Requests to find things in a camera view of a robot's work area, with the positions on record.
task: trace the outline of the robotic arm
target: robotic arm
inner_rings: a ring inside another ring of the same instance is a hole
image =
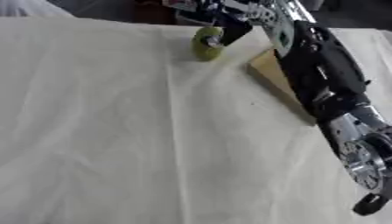
[[[223,27],[202,39],[209,47],[230,45],[252,24],[263,27],[298,100],[352,179],[369,191],[353,210],[368,215],[385,206],[392,199],[392,127],[372,106],[366,96],[370,81],[337,38],[297,0],[200,5],[218,11],[217,25]]]

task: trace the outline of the table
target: table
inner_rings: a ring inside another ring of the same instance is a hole
[[[314,127],[244,73],[260,29],[214,62],[191,27],[2,18],[1,223],[389,223]],[[334,30],[391,118],[382,31]]]

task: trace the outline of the floor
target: floor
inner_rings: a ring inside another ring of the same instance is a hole
[[[76,17],[132,22],[133,0],[49,1],[72,12]],[[325,3],[322,9],[313,12],[313,15],[319,22],[328,27],[377,28],[392,31],[392,16],[390,16],[392,13],[392,1],[390,0],[326,1],[329,4]],[[337,1],[340,2],[339,7],[333,5]]]
[[[337,10],[329,10],[327,4],[324,4],[321,11],[314,12],[313,15],[328,27],[392,31],[391,12],[392,1],[389,0],[340,0]]]

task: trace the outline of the white cloth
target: white cloth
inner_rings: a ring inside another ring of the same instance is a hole
[[[72,17],[46,0],[0,0],[0,17]]]
[[[1,19],[0,223],[390,223],[308,127],[245,73],[260,29],[214,62],[195,28]],[[338,30],[392,115],[391,46]]]

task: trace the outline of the wooden board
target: wooden board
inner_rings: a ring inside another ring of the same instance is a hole
[[[309,125],[315,125],[314,118],[303,109],[291,90],[289,82],[284,76],[284,72],[277,62],[274,50],[269,49],[261,53],[248,63],[248,74],[250,74],[259,84],[267,88],[274,96],[284,103],[290,111],[298,118]]]

